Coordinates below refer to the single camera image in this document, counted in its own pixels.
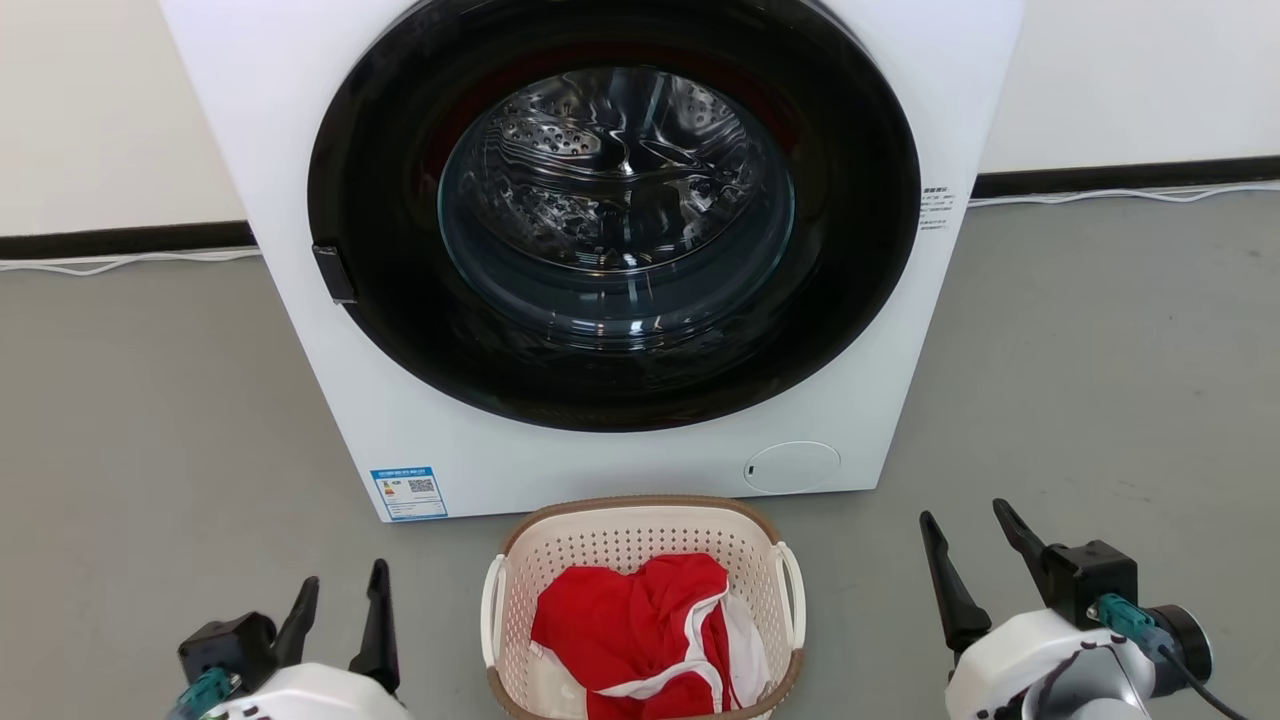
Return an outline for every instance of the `white cable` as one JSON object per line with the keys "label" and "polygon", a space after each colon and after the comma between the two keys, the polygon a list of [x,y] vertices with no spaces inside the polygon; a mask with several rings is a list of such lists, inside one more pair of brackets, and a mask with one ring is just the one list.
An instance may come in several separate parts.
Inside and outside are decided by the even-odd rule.
{"label": "white cable", "polygon": [[[1061,205],[1075,202],[1076,200],[1093,200],[1097,197],[1140,197],[1143,200],[1158,200],[1161,202],[1196,202],[1225,192],[1280,192],[1280,183],[1263,184],[1229,184],[1210,190],[1096,190],[1092,192],[1078,192],[1074,195],[1027,195],[1021,197],[993,197],[989,200],[970,200],[969,208],[991,208],[993,205]],[[0,260],[0,273],[5,270],[45,270],[86,278],[129,265],[132,263],[146,263],[152,260],[191,260],[196,263],[225,263],[239,260],[241,258],[255,258],[262,251],[257,249],[247,250],[212,250],[206,252],[145,252],[141,255],[104,255],[97,258],[58,258],[50,260]],[[97,265],[87,270],[77,270],[67,265]]]}
{"label": "white cable", "polygon": [[972,200],[970,208],[991,208],[992,205],[1019,205],[1023,202],[1032,205],[1061,205],[1075,202],[1076,200],[1093,200],[1096,197],[1140,197],[1143,200],[1158,200],[1161,202],[1196,202],[1225,192],[1263,191],[1280,192],[1280,183],[1274,184],[1228,184],[1211,190],[1158,190],[1143,192],[1140,190],[1094,190],[1092,192],[1078,192],[1075,195],[1025,195],[1020,197],[992,197],[991,200]]}
{"label": "white cable", "polygon": [[[0,273],[5,270],[45,270],[49,273],[61,273],[87,278],[129,265],[132,263],[148,263],[154,260],[192,260],[195,263],[225,263],[239,260],[241,258],[253,258],[262,251],[253,247],[247,250],[212,250],[207,252],[143,252],[141,255],[102,255],[97,258],[55,258],[50,260],[0,260]],[[77,270],[68,265],[97,265],[84,270]]]}

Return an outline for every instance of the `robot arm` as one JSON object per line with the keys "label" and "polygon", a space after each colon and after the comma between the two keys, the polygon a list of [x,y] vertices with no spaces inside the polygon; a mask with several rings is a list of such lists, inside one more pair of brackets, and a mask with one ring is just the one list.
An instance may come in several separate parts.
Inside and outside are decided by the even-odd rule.
{"label": "robot arm", "polygon": [[320,580],[307,578],[279,633],[270,618],[250,612],[187,638],[178,657],[189,687],[170,720],[412,720],[396,698],[399,660],[387,562],[374,562],[365,634],[347,670],[302,662],[319,594]]}
{"label": "robot arm", "polygon": [[1151,717],[1147,700],[1189,685],[1181,670],[1208,679],[1213,657],[1194,618],[1178,606],[1137,607],[1133,559],[1102,541],[1046,546],[1006,501],[995,501],[995,511],[1046,606],[995,630],[933,515],[920,516],[943,634],[956,653],[946,689],[952,720],[1138,720]]}

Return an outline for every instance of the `white fabric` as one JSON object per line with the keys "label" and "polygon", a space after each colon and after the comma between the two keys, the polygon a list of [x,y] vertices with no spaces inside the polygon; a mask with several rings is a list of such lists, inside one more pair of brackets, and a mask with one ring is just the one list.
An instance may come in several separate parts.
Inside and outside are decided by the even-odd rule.
{"label": "white fabric", "polygon": [[728,674],[733,697],[740,703],[739,707],[750,707],[764,694],[764,687],[771,679],[764,639],[751,621],[751,609],[746,601],[726,593],[721,607],[724,610],[724,629],[728,633]]}
{"label": "white fabric", "polygon": [[[707,660],[707,651],[703,647],[703,624],[717,605],[724,615],[724,629],[728,634],[731,694],[737,703],[736,707],[728,708],[722,707],[723,680],[716,666]],[[649,700],[662,692],[673,678],[685,673],[696,673],[710,687],[712,705],[716,712],[749,707],[760,700],[760,696],[764,694],[764,687],[769,682],[769,664],[764,653],[764,639],[760,638],[760,630],[751,620],[751,609],[746,601],[728,592],[728,587],[719,594],[699,601],[685,616],[685,638],[689,641],[689,648],[685,651],[684,662],[677,662],[652,678],[604,688],[599,691],[599,694]],[[559,657],[550,648],[535,642],[530,642],[529,647],[539,657],[563,667]]]}
{"label": "white fabric", "polygon": [[557,720],[582,720],[586,717],[586,688],[568,674],[554,652],[541,650],[544,652],[534,647],[534,657],[526,665],[527,687],[536,696],[534,706],[539,708],[538,714]]}

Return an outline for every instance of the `basket handle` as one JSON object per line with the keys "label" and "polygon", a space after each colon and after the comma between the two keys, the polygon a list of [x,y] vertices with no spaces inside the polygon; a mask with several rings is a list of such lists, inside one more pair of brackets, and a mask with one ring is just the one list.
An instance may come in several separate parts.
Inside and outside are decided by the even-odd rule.
{"label": "basket handle", "polygon": [[502,603],[507,588],[507,556],[499,553],[489,564],[480,594],[480,653],[484,666],[497,665],[499,643],[502,642]]}
{"label": "basket handle", "polygon": [[781,583],[782,587],[782,600],[790,603],[791,615],[786,618],[787,630],[791,635],[791,650],[800,650],[804,647],[804,633],[805,633],[805,600],[804,600],[804,577],[800,575],[800,564],[796,562],[796,556],[787,547],[787,543],[778,541],[778,544],[773,546],[778,551],[778,557],[781,559],[781,566],[786,570],[787,579],[791,582],[791,594],[787,594],[787,584]]}

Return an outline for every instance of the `concrete floor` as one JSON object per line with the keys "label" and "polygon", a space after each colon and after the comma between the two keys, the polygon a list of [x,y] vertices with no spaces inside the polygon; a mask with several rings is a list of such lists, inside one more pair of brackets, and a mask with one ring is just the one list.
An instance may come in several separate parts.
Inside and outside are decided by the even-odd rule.
{"label": "concrete floor", "polygon": [[[874,492],[758,502],[805,570],[808,664],[777,717],[945,717],[916,515],[1000,621],[1038,598],[989,511],[1138,559],[1215,643],[1211,687],[1280,707],[1280,196],[972,213]],[[390,562],[419,717],[493,719],[484,570],[517,518],[390,527],[365,496],[257,260],[0,274],[0,706],[163,717],[179,641],[323,592],[344,665]],[[1162,720],[1204,719],[1190,693]]]}

